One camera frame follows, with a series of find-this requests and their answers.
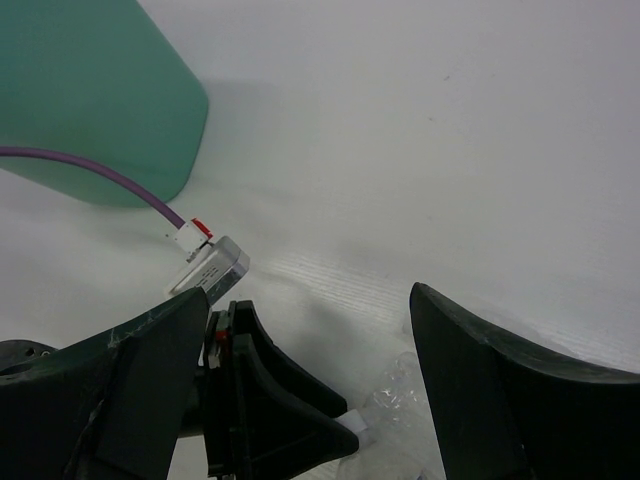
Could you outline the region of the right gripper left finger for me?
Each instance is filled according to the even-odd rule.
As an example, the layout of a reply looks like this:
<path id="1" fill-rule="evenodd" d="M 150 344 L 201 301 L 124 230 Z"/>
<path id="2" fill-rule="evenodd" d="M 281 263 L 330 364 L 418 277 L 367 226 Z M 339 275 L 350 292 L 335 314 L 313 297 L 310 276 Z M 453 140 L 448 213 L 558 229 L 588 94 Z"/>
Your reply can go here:
<path id="1" fill-rule="evenodd" d="M 208 315 L 191 289 L 2 369 L 2 478 L 166 478 Z"/>

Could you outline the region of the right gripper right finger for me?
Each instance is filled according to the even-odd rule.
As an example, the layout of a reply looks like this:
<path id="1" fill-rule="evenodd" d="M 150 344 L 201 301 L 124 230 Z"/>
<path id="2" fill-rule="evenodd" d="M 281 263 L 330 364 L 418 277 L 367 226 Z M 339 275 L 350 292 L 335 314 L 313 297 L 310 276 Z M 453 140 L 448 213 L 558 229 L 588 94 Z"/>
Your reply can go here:
<path id="1" fill-rule="evenodd" d="M 638 374 L 543 347 L 423 283 L 409 307 L 446 478 L 638 478 Z"/>

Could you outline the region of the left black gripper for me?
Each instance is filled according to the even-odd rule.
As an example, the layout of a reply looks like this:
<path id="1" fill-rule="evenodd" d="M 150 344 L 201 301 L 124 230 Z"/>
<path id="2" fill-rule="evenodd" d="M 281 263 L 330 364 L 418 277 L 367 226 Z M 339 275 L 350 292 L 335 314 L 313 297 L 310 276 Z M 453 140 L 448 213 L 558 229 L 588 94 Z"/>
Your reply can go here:
<path id="1" fill-rule="evenodd" d="M 344 397 L 275 345 L 251 301 L 212 311 L 182 418 L 210 479 L 292 479 L 359 449 Z"/>

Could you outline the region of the clear bottle blue-orange label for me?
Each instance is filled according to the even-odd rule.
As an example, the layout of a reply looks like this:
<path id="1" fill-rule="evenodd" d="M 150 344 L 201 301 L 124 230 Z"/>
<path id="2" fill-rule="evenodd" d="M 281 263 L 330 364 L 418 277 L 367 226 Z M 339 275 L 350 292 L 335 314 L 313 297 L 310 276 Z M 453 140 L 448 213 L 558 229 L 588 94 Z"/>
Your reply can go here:
<path id="1" fill-rule="evenodd" d="M 422 450 L 420 430 L 402 416 L 350 410 L 338 421 L 359 446 L 340 460 L 337 479 L 443 479 Z"/>

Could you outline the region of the green plastic bin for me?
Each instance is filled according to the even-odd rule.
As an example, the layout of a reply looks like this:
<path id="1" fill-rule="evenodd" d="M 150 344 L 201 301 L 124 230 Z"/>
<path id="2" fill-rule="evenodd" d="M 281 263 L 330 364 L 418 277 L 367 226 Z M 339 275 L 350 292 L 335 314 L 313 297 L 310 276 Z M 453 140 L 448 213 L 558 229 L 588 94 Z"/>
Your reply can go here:
<path id="1" fill-rule="evenodd" d="M 1 5 L 1 142 L 80 156 L 162 201 L 191 174 L 209 101 L 135 1 Z"/>

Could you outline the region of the clear crushed bottle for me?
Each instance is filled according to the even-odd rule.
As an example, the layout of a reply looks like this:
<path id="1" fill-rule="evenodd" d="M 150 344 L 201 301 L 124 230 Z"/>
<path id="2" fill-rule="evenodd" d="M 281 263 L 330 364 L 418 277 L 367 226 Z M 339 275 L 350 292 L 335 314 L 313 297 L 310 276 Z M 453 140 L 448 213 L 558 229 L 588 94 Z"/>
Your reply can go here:
<path id="1" fill-rule="evenodd" d="M 429 403 L 417 354 L 403 352 L 380 376 L 362 407 L 368 425 L 413 425 L 429 418 Z"/>

